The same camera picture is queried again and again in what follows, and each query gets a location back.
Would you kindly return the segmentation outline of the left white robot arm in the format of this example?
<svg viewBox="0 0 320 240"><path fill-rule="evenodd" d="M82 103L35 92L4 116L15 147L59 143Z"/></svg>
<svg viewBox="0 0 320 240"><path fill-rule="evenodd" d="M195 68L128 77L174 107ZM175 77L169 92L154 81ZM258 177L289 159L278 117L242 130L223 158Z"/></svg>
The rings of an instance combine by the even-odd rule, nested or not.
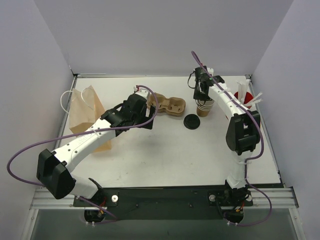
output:
<svg viewBox="0 0 320 240"><path fill-rule="evenodd" d="M152 129L156 108L147 108L150 92L140 89L127 100L107 110L85 131L66 145L38 156L37 179L56 198L81 196L92 206L101 203L103 188L92 178L72 175L76 166L104 143L129 130L130 126Z"/></svg>

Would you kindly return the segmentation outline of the black plastic cup lid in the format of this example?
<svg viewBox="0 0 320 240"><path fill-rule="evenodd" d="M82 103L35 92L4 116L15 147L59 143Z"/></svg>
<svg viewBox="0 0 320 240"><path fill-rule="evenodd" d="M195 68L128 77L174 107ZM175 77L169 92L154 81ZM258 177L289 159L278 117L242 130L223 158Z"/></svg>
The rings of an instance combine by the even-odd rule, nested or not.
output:
<svg viewBox="0 0 320 240"><path fill-rule="evenodd" d="M196 114L188 114L183 119L183 125L189 130L197 129L201 124L199 117Z"/></svg>

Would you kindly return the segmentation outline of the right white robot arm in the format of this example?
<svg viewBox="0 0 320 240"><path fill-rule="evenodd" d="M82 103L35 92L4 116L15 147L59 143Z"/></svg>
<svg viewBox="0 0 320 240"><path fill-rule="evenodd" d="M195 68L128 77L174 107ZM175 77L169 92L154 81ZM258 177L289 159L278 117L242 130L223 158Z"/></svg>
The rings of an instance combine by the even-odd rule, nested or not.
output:
<svg viewBox="0 0 320 240"><path fill-rule="evenodd" d="M195 86L193 99L197 104L197 114L205 117L214 104L223 111L228 120L226 144L233 154L233 167L226 182L231 189L245 188L246 167L253 151L260 142L261 118L258 111L250 111L228 89L225 80L219 76L210 77L212 68L206 66L193 70Z"/></svg>

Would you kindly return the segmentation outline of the stack of paper cups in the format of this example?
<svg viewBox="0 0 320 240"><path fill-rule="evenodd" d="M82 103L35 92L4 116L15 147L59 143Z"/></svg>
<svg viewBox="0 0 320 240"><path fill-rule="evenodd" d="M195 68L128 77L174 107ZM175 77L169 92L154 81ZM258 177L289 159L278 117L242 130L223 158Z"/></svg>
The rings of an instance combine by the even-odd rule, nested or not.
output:
<svg viewBox="0 0 320 240"><path fill-rule="evenodd" d="M214 100L207 100L207 101L195 100L195 103L197 105L196 114L199 117L206 117L211 111L215 101Z"/></svg>

